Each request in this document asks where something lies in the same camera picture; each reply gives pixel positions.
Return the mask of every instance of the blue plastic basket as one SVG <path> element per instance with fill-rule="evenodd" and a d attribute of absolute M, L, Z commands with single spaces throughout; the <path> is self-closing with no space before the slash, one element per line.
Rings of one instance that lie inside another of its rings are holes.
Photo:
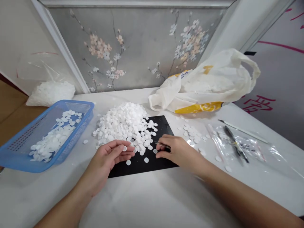
<path fill-rule="evenodd" d="M 94 104 L 86 101 L 61 100 L 56 102 L 0 147 L 0 166 L 25 172 L 41 173 L 53 164 L 62 163 L 93 118 L 93 108 Z M 80 123 L 76 125 L 75 130 L 57 154 L 48 163 L 30 161 L 33 158 L 33 156 L 29 156 L 30 147 L 55 128 L 57 126 L 56 119 L 62 118 L 62 113 L 70 109 L 75 112 L 81 112 L 83 115 Z"/>

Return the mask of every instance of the black pad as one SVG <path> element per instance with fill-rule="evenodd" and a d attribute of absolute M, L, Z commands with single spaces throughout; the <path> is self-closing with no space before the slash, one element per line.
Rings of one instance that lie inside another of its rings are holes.
<path fill-rule="evenodd" d="M 150 120 L 153 120 L 154 123 L 158 124 L 158 126 L 155 127 L 158 131 L 156 132 L 156 136 L 152 136 L 153 143 L 150 144 L 153 149 L 155 149 L 156 144 L 154 143 L 154 141 L 158 141 L 158 139 L 161 138 L 163 134 L 173 135 L 173 132 L 165 116 L 149 117 L 147 122 L 149 122 Z M 129 166 L 127 166 L 125 161 L 116 164 L 111 170 L 109 178 L 144 173 L 159 169 L 173 168 L 178 166 L 165 158 L 156 159 L 153 149 L 149 150 L 148 148 L 146 148 L 146 152 L 143 156 L 141 156 L 139 152 L 135 153 L 135 156 L 131 158 L 131 165 Z M 145 157 L 149 159 L 148 163 L 145 163 Z"/>

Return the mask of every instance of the plastic bag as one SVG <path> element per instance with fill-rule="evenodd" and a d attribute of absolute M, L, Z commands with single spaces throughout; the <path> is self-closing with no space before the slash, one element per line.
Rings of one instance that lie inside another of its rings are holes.
<path fill-rule="evenodd" d="M 225 166 L 233 167 L 232 163 L 234 162 L 239 162 L 244 167 L 255 166 L 257 165 L 256 162 L 258 162 L 263 164 L 268 171 L 273 170 L 290 178 L 300 178 L 304 180 L 304 175 L 290 166 L 274 145 L 258 141 L 237 129 L 229 127 L 242 151 L 248 157 L 250 163 L 247 164 L 245 160 L 236 153 L 232 140 L 225 133 L 224 126 L 214 123 L 207 124 L 206 128 Z"/>
<path fill-rule="evenodd" d="M 37 87 L 28 98 L 27 106 L 50 107 L 59 100 L 71 100 L 75 86 L 65 81 L 69 74 L 56 53 L 39 52 L 24 56 L 18 63 L 17 77 L 31 80 Z"/>
<path fill-rule="evenodd" d="M 253 68 L 252 78 L 242 62 Z M 194 70 L 167 78 L 149 96 L 150 108 L 178 114 L 215 111 L 250 93 L 260 73 L 257 64 L 244 54 L 235 49 L 224 50 Z"/>

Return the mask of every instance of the white table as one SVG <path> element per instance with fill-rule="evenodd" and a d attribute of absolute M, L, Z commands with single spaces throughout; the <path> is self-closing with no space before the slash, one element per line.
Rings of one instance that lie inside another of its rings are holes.
<path fill-rule="evenodd" d="M 122 102 L 143 104 L 149 115 L 165 115 L 173 133 L 182 120 L 168 111 L 149 108 L 148 95 L 157 88 L 76 95 L 75 100 L 96 102 L 94 118 L 64 163 L 32 174 L 5 169 L 0 175 L 0 228 L 32 227 L 75 185 L 95 153 L 96 139 L 91 134 L 99 119 L 111 107 Z M 205 123 L 224 119 L 251 131 L 262 133 L 272 142 L 291 166 L 304 173 L 304 151 L 259 122 L 234 104 L 213 113 L 185 115 L 189 124 L 206 134 Z M 211 139 L 201 141 L 206 158 L 224 170 L 217 162 Z M 304 181 L 275 172 L 259 162 L 249 167 L 233 163 L 233 177 L 268 196 L 297 216 L 304 214 Z M 180 167 L 111 178 L 93 199 L 80 222 L 80 227 L 239 227 L 237 220 L 216 196 L 191 174 Z"/>

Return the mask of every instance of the hand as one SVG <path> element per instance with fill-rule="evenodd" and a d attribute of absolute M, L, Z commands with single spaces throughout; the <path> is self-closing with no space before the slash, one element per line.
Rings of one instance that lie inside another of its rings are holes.
<path fill-rule="evenodd" d="M 156 145 L 156 158 L 166 158 L 188 171 L 198 174 L 200 167 L 206 162 L 206 159 L 192 148 L 182 137 L 172 135 L 163 135 L 158 140 L 160 143 L 171 147 L 171 153 L 165 152 L 164 147 Z"/>
<path fill-rule="evenodd" d="M 114 165 L 129 160 L 135 155 L 135 147 L 131 147 L 130 144 L 127 141 L 114 140 L 100 146 L 76 184 L 76 188 L 90 194 L 91 197 L 97 195 L 105 186 Z"/>

